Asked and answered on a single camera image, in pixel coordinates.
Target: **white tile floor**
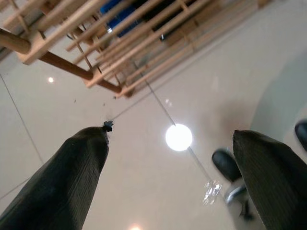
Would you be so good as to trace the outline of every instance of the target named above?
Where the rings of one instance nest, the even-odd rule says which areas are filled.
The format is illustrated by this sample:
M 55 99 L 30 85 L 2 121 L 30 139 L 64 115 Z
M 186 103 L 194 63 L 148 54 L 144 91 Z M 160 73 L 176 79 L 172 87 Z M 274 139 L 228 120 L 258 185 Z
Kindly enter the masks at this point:
M 222 182 L 222 194 L 229 185 L 211 155 L 231 149 L 234 129 L 283 140 L 307 162 L 293 135 L 307 115 L 306 24 L 305 0 L 276 1 L 128 100 L 10 55 L 0 63 L 0 213 L 65 139 L 114 119 L 83 229 L 234 229 L 221 196 L 202 204 L 208 180 Z M 189 150 L 166 145 L 172 122 L 192 130 Z

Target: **floor tile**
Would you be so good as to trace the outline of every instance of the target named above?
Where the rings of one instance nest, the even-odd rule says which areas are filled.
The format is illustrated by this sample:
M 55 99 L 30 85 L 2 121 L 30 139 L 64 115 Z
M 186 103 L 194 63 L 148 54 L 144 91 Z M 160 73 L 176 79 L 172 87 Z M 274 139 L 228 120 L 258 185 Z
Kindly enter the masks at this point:
M 0 79 L 0 197 L 30 177 L 42 162 Z
M 208 178 L 188 150 L 172 151 L 165 132 L 172 125 L 150 95 L 115 119 L 110 151 L 84 230 L 233 229 L 218 197 L 202 203 Z
M 306 8 L 299 1 L 274 5 L 218 47 L 202 51 L 205 55 L 175 76 L 166 75 L 162 86 L 151 83 L 172 119 L 192 130 L 191 148 L 213 179 L 227 184 L 211 156 L 217 148 L 232 148 L 235 129 L 251 128 L 279 139 L 287 129 L 280 133 L 278 124 L 291 126 L 304 106 L 306 23 Z M 276 102 L 281 94 L 286 96 Z M 295 112 L 285 113 L 292 107 Z
M 59 48 L 53 51 L 63 54 Z M 26 66 L 15 54 L 0 63 L 0 73 L 44 161 L 80 129 L 101 125 L 150 92 L 145 88 L 130 99 L 115 100 L 114 93 L 102 87 L 87 89 L 78 77 L 41 61 Z

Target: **person's foot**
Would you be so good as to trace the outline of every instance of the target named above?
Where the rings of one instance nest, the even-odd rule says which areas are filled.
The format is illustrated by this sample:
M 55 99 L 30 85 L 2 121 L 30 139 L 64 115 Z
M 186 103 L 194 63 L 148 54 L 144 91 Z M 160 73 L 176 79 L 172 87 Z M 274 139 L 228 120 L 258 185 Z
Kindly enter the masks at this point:
M 212 155 L 212 161 L 221 174 L 233 182 L 242 177 L 236 161 L 225 149 L 217 149 Z

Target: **round light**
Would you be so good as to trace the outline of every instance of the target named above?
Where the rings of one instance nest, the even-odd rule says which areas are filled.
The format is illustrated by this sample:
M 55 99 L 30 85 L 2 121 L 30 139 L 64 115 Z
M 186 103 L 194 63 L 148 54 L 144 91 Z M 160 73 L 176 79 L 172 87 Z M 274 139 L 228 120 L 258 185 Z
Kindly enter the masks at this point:
M 168 128 L 165 140 L 172 150 L 184 151 L 191 145 L 193 138 L 188 127 L 182 124 L 175 124 Z
M 48 81 L 49 81 L 50 83 L 53 83 L 53 82 L 54 82 L 54 79 L 53 79 L 52 77 L 50 77 L 50 78 L 48 78 Z

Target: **black shoe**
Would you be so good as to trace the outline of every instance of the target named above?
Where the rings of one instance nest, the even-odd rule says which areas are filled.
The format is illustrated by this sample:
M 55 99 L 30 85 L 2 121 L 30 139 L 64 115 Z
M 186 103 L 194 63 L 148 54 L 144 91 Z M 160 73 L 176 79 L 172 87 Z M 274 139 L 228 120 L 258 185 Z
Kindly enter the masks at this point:
M 296 124 L 295 134 L 305 151 L 307 151 L 307 120 L 302 120 Z
M 242 177 L 236 161 L 224 149 L 216 150 L 212 155 L 212 161 L 223 176 L 233 182 Z

